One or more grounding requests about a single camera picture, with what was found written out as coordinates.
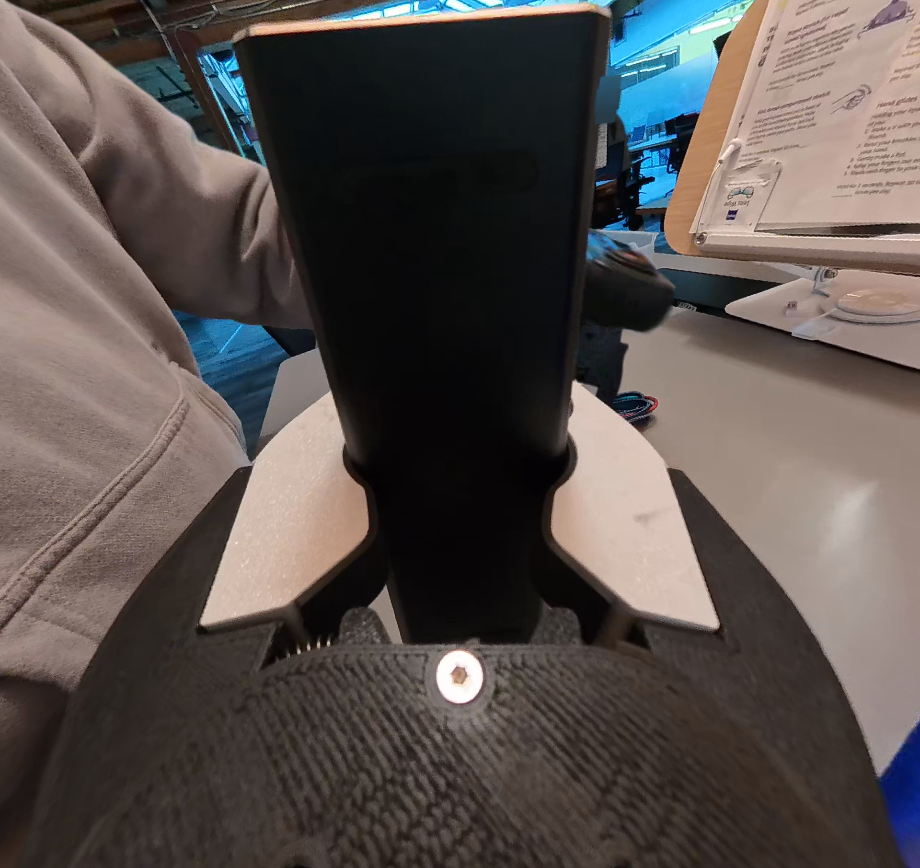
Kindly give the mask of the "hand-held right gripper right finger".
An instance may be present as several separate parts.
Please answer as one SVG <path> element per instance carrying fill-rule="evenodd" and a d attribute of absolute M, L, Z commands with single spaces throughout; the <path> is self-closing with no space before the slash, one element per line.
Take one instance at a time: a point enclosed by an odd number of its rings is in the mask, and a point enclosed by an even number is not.
<path fill-rule="evenodd" d="M 541 598 L 574 613 L 587 645 L 617 644 L 648 625 L 717 635 L 666 463 L 580 383 L 569 409 L 566 465 L 541 523 Z"/>

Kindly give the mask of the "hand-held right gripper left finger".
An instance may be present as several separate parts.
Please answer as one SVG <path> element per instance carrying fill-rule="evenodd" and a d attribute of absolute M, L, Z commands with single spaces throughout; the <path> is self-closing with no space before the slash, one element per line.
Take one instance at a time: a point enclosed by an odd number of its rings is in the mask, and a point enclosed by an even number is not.
<path fill-rule="evenodd" d="M 297 642 L 332 637 L 362 591 L 333 586 L 376 535 L 374 494 L 347 464 L 331 392 L 285 425 L 259 453 L 201 611 L 201 632 L 279 623 Z"/>

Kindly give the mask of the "person's left forearm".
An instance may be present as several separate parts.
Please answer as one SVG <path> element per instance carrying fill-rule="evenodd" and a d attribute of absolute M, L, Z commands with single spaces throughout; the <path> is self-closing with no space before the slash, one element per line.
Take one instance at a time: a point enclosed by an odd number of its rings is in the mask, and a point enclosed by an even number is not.
<path fill-rule="evenodd" d="M 311 329 L 305 291 L 268 170 L 178 132 L 165 147 L 178 185 L 169 256 L 177 310 L 283 329 Z"/>

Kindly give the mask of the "black flat panel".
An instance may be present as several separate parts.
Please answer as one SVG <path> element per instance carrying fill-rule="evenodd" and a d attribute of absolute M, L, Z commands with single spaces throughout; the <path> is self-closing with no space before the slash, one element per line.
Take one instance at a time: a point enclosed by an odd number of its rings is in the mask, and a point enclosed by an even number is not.
<path fill-rule="evenodd" d="M 673 268 L 659 268 L 673 286 L 673 305 L 680 309 L 724 316 L 725 307 L 739 299 L 778 287 L 783 281 L 701 274 Z"/>

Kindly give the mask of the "black office chair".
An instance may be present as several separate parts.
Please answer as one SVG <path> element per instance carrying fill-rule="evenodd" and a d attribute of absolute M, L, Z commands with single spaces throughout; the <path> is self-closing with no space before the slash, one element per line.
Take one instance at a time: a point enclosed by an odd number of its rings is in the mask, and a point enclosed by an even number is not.
<path fill-rule="evenodd" d="M 602 230 L 623 224 L 627 230 L 642 230 L 644 218 L 638 215 L 639 192 L 655 181 L 653 176 L 643 177 L 642 163 L 645 155 L 638 153 L 617 178 L 597 184 L 593 195 L 592 227 Z"/>

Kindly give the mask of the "small white wipe packet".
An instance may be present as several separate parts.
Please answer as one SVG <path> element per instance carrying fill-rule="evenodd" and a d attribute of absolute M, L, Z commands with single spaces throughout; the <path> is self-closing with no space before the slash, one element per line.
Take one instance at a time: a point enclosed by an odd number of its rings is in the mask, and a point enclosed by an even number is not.
<path fill-rule="evenodd" d="M 708 234 L 750 234 L 757 230 L 782 172 L 776 160 L 751 163 L 720 178 L 707 214 Z"/>

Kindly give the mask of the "wooden document stand board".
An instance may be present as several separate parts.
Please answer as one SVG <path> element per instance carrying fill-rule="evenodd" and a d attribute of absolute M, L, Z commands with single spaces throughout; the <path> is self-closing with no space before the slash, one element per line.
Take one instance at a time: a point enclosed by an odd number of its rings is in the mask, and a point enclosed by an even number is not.
<path fill-rule="evenodd" d="M 742 82 L 771 0 L 754 0 L 740 23 L 727 38 L 711 80 L 703 109 L 684 159 L 672 200 L 664 221 L 666 241 L 677 253 L 708 260 L 721 259 L 745 263 L 812 265 L 857 269 L 902 276 L 918 276 L 918 256 L 870 259 L 859 254 L 844 254 L 834 261 L 823 253 L 775 251 L 767 253 L 713 252 L 696 242 L 696 219 L 716 171 L 719 155 L 727 143 L 727 133 L 742 90 Z"/>

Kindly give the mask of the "white metal document ledge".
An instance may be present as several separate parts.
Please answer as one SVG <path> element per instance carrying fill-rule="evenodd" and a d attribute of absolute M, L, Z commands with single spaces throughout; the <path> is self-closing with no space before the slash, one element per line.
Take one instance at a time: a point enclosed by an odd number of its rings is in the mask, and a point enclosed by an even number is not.
<path fill-rule="evenodd" d="M 704 231 L 692 235 L 691 242 L 700 256 L 718 259 L 919 275 L 917 234 L 802 236 Z"/>

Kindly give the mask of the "white stand base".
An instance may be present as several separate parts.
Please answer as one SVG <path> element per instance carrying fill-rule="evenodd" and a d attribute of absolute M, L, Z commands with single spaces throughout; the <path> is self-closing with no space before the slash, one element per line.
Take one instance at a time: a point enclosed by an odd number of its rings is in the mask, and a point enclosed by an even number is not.
<path fill-rule="evenodd" d="M 831 345 L 904 368 L 919 368 L 916 276 L 829 269 L 738 299 L 732 318 L 803 341 Z"/>

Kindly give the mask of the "person's grey sweatshirt torso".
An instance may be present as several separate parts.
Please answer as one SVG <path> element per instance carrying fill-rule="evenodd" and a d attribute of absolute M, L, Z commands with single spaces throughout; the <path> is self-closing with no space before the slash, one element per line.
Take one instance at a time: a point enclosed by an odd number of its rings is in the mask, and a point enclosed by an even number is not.
<path fill-rule="evenodd" d="M 2 0 L 2 823 L 127 599 L 247 461 L 164 295 L 190 126 Z"/>

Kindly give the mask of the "printed paper sheets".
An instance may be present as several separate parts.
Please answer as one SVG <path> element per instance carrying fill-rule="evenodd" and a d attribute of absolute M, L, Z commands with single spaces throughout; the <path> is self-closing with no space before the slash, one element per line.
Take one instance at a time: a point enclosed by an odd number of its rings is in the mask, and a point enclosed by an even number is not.
<path fill-rule="evenodd" d="M 718 170 L 776 160 L 755 231 L 918 226 L 919 0 L 770 0 Z"/>

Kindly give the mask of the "blue object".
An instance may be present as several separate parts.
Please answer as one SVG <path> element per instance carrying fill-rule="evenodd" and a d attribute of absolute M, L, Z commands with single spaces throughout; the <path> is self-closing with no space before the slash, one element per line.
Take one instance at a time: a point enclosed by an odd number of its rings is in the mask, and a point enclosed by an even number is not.
<path fill-rule="evenodd" d="M 891 828 L 903 861 L 919 866 L 919 734 L 905 740 L 880 778 Z"/>

